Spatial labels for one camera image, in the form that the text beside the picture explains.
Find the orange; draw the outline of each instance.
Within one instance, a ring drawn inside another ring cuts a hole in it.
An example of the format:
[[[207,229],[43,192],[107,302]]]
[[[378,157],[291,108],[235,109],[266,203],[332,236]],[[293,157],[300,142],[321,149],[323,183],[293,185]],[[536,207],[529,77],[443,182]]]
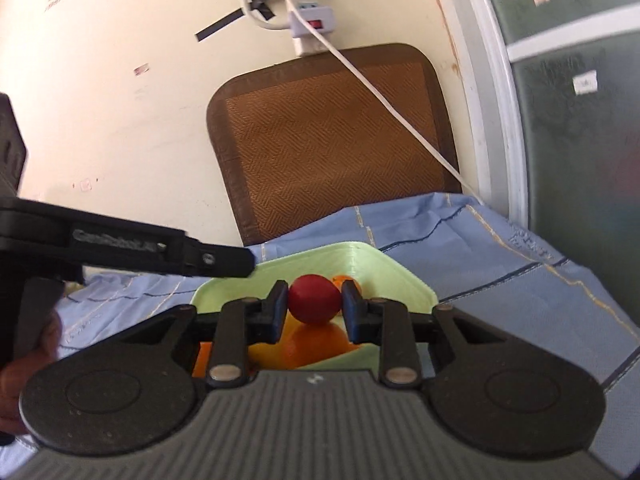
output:
[[[249,361],[256,365],[258,368],[265,370],[284,370],[286,369],[282,360],[282,347],[284,341],[287,340],[291,333],[302,323],[300,323],[295,317],[287,312],[287,317],[284,320],[284,327],[282,328],[282,335],[280,341],[275,345],[268,343],[256,343],[249,346]]]
[[[200,350],[198,351],[198,357],[196,358],[196,364],[191,372],[192,377],[198,377],[204,379],[207,374],[207,364],[209,364],[209,355],[213,348],[212,343],[200,343]]]
[[[347,276],[346,274],[338,274],[338,276],[334,276],[331,278],[331,282],[338,288],[338,290],[342,290],[342,284],[347,281],[347,280],[352,280],[353,283],[355,283],[356,288],[358,289],[358,292],[360,293],[360,295],[362,295],[362,287],[360,286],[360,284],[354,280],[351,276]]]
[[[282,361],[288,370],[324,361],[355,350],[344,331],[334,323],[301,324],[283,341]]]

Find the power cord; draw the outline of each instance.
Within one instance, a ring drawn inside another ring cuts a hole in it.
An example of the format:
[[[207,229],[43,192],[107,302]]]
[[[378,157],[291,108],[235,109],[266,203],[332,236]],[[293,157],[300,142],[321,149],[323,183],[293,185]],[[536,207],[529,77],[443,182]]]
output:
[[[446,158],[444,158],[440,152],[438,150],[436,150],[436,148],[433,147],[433,145],[426,140],[423,136],[421,136],[420,133],[418,133],[418,130],[416,130],[413,126],[411,126],[411,124],[409,123],[409,121],[407,121],[404,117],[402,117],[402,115],[400,115],[398,113],[398,111],[392,107],[391,103],[389,101],[386,100],[386,98],[378,91],[378,89],[372,85],[372,83],[370,83],[370,81],[364,77],[362,75],[362,73],[356,68],[354,67],[351,62],[345,58],[338,49],[336,49],[328,40],[327,38],[325,38],[322,34],[320,34],[317,30],[315,30],[311,25],[309,25],[309,23],[300,15],[300,12],[298,11],[298,6],[295,4],[294,0],[286,0],[287,3],[289,3],[289,6],[291,8],[291,12],[293,12],[293,15],[296,17],[296,19],[302,23],[302,25],[304,25],[304,27],[306,28],[306,30],[309,31],[309,33],[311,33],[316,40],[320,41],[325,47],[327,47],[328,51],[331,52],[335,57],[337,57],[338,61],[340,61],[348,70],[349,72],[351,72],[354,76],[356,76],[359,81],[367,87],[367,89],[369,89],[369,91],[375,95],[375,97],[378,99],[378,101],[380,101],[382,103],[382,105],[386,108],[386,110],[393,115],[393,117],[396,118],[396,120],[398,120],[398,122],[400,124],[402,124],[402,126],[404,126],[407,130],[409,130],[409,132],[418,140],[418,142],[421,143],[421,145],[423,145],[425,147],[425,149],[427,149],[427,151],[429,153],[431,153],[431,155],[434,156],[434,158],[447,170],[449,171],[450,174],[453,175],[453,177],[455,177],[455,179],[466,189],[468,190],[468,192],[471,194],[471,196],[473,196],[476,200],[478,200],[479,203],[483,204],[482,199],[476,195],[476,192],[473,190],[473,188],[465,181],[465,179],[462,177],[462,175],[460,175],[458,173],[458,171],[456,170],[456,168],[454,168],[451,164],[449,164],[449,162],[447,161]]]
[[[284,30],[286,28],[290,28],[289,23],[285,25],[269,23],[261,20],[257,16],[252,13],[251,9],[251,0],[240,0],[242,4],[242,12],[247,15],[252,22],[258,25],[261,28],[266,28],[268,30]],[[433,155],[433,157],[447,170],[450,174],[455,177],[455,179],[464,187],[468,192],[473,196],[479,203],[484,204],[482,199],[476,194],[473,188],[465,181],[465,179],[458,173],[456,168],[454,168],[446,158],[444,158],[433,145],[426,140],[421,134],[416,130],[398,111],[392,107],[391,103],[386,100],[386,98],[378,91],[378,89],[369,82],[369,80],[362,75],[362,73],[354,67],[351,62],[345,58],[338,49],[336,49],[322,34],[320,34],[317,30],[315,30],[307,20],[305,20],[298,10],[298,6],[296,5],[294,0],[286,0],[288,3],[291,12],[295,16],[295,18],[306,28],[306,30],[316,38],[316,40],[320,41],[329,52],[331,52],[335,57],[337,57],[338,61],[340,61],[346,68],[351,72],[356,78],[364,85],[367,89],[382,103],[382,105],[386,108],[386,110],[396,118],[396,120],[404,126],[424,148]]]
[[[261,20],[252,13],[251,0],[240,0],[242,6],[242,12],[244,15],[252,20],[258,27],[266,28],[267,30],[286,30],[289,28],[289,23],[270,23]]]

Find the blue cloth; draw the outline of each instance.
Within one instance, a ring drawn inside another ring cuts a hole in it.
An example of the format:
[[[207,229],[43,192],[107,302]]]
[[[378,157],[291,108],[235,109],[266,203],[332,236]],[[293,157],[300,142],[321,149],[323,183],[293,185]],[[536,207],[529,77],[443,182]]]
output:
[[[372,244],[456,307],[581,366],[603,384],[591,452],[621,476],[640,462],[640,330],[587,269],[469,197],[430,194],[347,208],[252,248],[259,262],[341,241]],[[61,356],[171,306],[203,278],[100,274],[61,300]],[[32,453],[0,450],[0,476]]]

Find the human hand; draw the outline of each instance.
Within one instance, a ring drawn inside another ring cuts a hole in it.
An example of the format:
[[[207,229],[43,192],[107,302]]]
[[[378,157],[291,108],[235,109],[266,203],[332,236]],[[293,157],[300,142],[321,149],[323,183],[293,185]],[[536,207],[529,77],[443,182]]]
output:
[[[27,433],[18,409],[20,392],[34,373],[58,358],[61,336],[62,322],[53,311],[51,321],[42,330],[38,347],[0,370],[0,431],[13,435]]]

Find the chair backrest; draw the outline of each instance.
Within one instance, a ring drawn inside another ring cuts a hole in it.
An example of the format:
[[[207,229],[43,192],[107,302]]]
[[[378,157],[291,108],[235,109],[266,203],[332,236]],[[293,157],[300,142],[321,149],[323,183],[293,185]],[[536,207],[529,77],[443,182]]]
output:
[[[454,166],[431,63],[386,44],[345,55]],[[256,244],[346,206],[458,183],[330,54],[238,76],[213,96],[207,126],[242,241]]]

